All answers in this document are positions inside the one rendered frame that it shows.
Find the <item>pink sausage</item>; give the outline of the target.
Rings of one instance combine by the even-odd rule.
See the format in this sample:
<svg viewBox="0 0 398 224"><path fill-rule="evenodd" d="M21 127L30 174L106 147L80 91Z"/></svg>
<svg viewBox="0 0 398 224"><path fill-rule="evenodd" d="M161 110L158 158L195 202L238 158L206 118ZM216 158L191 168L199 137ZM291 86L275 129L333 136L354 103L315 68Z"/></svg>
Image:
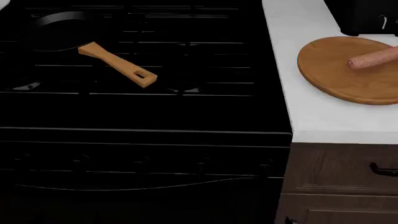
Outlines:
<svg viewBox="0 0 398 224"><path fill-rule="evenodd" d="M346 64L352 69L362 69L376 67L395 60L398 60L398 46L352 57Z"/></svg>

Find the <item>black gas stove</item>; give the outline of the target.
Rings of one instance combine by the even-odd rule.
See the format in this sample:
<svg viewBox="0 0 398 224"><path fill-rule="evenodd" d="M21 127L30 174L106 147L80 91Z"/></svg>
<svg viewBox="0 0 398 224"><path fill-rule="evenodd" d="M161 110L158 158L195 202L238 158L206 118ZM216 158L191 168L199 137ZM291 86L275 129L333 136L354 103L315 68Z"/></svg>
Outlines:
<svg viewBox="0 0 398 224"><path fill-rule="evenodd" d="M102 16L100 46L156 82L27 48L24 26L67 11ZM0 5L0 224L274 224L291 142L262 0ZM136 156L150 157L147 172ZM197 175L200 157L212 163Z"/></svg>

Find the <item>round wooden plate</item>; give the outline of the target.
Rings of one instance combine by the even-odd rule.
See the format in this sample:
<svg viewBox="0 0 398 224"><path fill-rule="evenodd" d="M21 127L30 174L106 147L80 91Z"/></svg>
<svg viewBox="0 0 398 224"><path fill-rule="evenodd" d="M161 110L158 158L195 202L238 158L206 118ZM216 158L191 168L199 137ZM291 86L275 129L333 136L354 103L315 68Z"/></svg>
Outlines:
<svg viewBox="0 0 398 224"><path fill-rule="evenodd" d="M298 69L314 87L341 100L365 105L398 104L398 60L352 69L347 61L391 46L359 37L325 37L304 46Z"/></svg>

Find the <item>dark wooden cabinet drawer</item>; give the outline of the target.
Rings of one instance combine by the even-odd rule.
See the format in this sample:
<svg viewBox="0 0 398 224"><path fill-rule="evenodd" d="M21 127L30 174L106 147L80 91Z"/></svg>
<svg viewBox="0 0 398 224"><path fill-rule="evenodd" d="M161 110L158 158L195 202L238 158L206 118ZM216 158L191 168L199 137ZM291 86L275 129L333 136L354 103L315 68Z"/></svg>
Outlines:
<svg viewBox="0 0 398 224"><path fill-rule="evenodd" d="M398 224L398 145L292 143L275 224Z"/></svg>

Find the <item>black countertop appliance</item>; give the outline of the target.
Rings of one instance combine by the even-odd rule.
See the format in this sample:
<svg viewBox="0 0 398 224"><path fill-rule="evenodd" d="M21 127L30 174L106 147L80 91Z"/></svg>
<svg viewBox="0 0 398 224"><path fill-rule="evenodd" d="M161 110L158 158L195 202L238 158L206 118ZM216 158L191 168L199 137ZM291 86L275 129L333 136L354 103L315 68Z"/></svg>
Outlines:
<svg viewBox="0 0 398 224"><path fill-rule="evenodd" d="M398 37L398 0L324 0L341 33Z"/></svg>

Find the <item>black stove knob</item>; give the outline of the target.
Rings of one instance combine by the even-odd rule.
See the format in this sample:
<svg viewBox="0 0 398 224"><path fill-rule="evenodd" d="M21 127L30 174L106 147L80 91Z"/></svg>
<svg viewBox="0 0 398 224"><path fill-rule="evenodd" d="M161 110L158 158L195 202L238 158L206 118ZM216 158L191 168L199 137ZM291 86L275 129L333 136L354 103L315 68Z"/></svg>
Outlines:
<svg viewBox="0 0 398 224"><path fill-rule="evenodd" d="M268 177L273 174L274 160L266 159L259 163L258 173L261 176Z"/></svg>
<svg viewBox="0 0 398 224"><path fill-rule="evenodd" d="M77 154L72 159L72 164L76 170L85 170L90 166L90 157L85 154Z"/></svg>
<svg viewBox="0 0 398 224"><path fill-rule="evenodd" d="M31 164L32 156L28 153L20 153L14 156L14 167L16 169L26 169Z"/></svg>
<svg viewBox="0 0 398 224"><path fill-rule="evenodd" d="M147 172L151 165L149 156L136 156L133 159L134 170L136 172Z"/></svg>
<svg viewBox="0 0 398 224"><path fill-rule="evenodd" d="M200 157L195 161L195 173L197 175L202 175L207 172L209 167L211 167L212 160L208 157Z"/></svg>

